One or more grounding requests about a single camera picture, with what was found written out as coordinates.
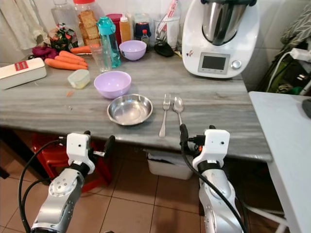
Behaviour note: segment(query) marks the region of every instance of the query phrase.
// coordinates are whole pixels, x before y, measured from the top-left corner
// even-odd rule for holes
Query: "white table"
[[[250,92],[273,161],[271,178],[290,231],[311,232],[311,119],[301,103],[310,97]]]

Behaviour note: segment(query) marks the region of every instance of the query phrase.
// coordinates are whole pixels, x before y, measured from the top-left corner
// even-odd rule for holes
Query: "lavender plastic bowl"
[[[144,56],[147,45],[139,40],[129,40],[121,43],[119,49],[123,57],[128,60],[136,61]]]
[[[97,91],[108,99],[125,95],[131,87],[131,76],[122,71],[109,71],[94,80]]]

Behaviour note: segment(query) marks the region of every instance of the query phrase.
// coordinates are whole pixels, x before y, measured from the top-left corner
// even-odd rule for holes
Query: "red stool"
[[[50,136],[46,134],[33,134],[33,148],[34,152],[38,151],[44,144],[56,140],[56,136]],[[96,149],[96,145],[91,143],[94,150]],[[59,172],[56,170],[57,167],[68,167],[68,156],[66,153],[66,147],[60,145],[50,145],[42,150],[41,153],[38,154],[38,160],[46,170],[49,177],[53,178],[59,175]],[[82,187],[82,192],[88,192],[89,190],[101,185],[109,185],[112,181],[111,175],[111,167],[112,167],[112,159],[108,159],[108,165],[104,162],[103,158],[99,158],[95,165],[95,173],[97,174],[97,178],[93,179],[84,184]]]

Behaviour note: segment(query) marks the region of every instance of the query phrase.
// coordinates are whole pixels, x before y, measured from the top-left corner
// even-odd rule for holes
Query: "fork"
[[[159,133],[159,137],[165,137],[165,119],[166,119],[166,112],[169,110],[171,104],[171,95],[170,94],[165,94],[164,95],[164,101],[163,101],[163,109],[164,109],[164,117],[163,117],[163,122],[161,126],[161,130]]]

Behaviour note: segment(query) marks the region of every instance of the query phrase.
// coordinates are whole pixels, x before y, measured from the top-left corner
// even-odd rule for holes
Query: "metal bowl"
[[[138,94],[120,96],[107,108],[109,119],[119,125],[137,125],[148,119],[153,111],[151,101]]]

